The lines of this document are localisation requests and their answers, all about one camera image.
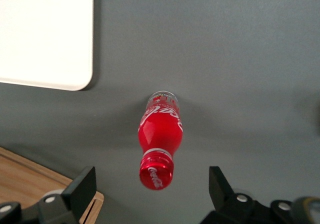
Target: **wooden surface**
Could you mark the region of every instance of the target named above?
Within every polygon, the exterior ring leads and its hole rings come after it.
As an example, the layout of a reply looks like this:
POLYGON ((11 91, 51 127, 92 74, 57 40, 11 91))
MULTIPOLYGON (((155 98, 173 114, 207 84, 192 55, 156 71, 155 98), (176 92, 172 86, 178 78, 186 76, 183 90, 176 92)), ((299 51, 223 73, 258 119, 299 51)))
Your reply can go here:
MULTIPOLYGON (((65 189, 71 179, 0 147, 0 203, 19 202, 27 208, 47 192, 65 189)), ((104 202, 96 192, 83 213, 80 224, 94 224, 104 202)))

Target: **screw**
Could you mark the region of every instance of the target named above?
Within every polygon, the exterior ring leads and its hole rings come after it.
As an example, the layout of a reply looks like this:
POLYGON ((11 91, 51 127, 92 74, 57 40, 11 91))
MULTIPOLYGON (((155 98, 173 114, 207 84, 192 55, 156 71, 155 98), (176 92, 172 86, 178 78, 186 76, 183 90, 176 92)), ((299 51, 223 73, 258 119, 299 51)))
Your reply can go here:
POLYGON ((248 201, 248 198, 245 195, 238 195, 236 199, 242 203, 246 203, 248 201))
POLYGON ((291 210, 291 207, 290 207, 287 203, 285 203, 285 202, 280 202, 280 203, 278 204, 278 207, 279 207, 280 209, 284 210, 284 211, 290 211, 290 210, 291 210))
POLYGON ((55 199, 56 199, 55 196, 50 196, 50 197, 46 198, 44 201, 45 201, 45 203, 52 203, 55 199))
POLYGON ((11 205, 5 205, 0 208, 0 213, 5 213, 5 212, 9 211, 11 208, 12 208, 11 205))

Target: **coca-cola bottle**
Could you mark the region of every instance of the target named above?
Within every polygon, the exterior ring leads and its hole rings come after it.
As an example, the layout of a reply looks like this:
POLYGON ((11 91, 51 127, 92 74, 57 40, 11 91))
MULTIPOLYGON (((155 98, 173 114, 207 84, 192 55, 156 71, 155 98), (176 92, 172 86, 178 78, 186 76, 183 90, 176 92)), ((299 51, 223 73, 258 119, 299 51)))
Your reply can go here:
POLYGON ((158 91, 148 100, 138 129, 143 150, 140 180, 149 189, 161 190, 173 178, 173 155, 183 136, 178 100, 171 92, 158 91))

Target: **white tray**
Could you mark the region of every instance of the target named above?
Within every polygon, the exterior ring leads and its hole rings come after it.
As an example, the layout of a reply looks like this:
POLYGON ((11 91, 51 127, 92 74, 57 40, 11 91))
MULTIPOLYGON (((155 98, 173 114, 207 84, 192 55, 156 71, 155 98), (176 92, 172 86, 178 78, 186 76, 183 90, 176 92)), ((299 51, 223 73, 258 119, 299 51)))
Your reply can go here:
POLYGON ((0 0, 0 82, 69 91, 93 72, 94 0, 0 0))

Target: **red bottle cap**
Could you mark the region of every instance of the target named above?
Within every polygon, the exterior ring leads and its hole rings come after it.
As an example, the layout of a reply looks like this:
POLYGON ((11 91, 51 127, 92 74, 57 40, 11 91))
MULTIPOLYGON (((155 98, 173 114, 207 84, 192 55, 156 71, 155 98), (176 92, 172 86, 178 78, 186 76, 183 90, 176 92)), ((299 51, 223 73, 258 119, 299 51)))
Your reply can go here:
POLYGON ((161 151, 145 154, 140 163, 140 180, 152 190, 162 190, 169 186, 174 173, 172 158, 161 151))

